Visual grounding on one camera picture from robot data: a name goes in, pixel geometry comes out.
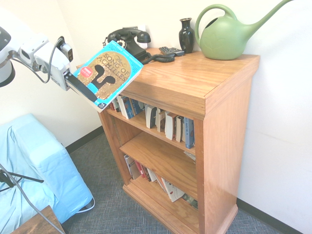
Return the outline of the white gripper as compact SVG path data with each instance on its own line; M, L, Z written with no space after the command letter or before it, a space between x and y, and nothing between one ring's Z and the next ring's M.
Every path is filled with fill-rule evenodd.
M49 61L53 48L54 45L51 42L48 42L34 53L36 63L38 65L44 66L47 70L49 69ZM54 81L60 88L67 91L69 87L65 82L66 79L68 83L74 86L86 98L92 102L95 102L98 99L96 95L73 74L68 73L69 71L69 60L59 49L56 48L54 50L51 62L50 78L52 81Z

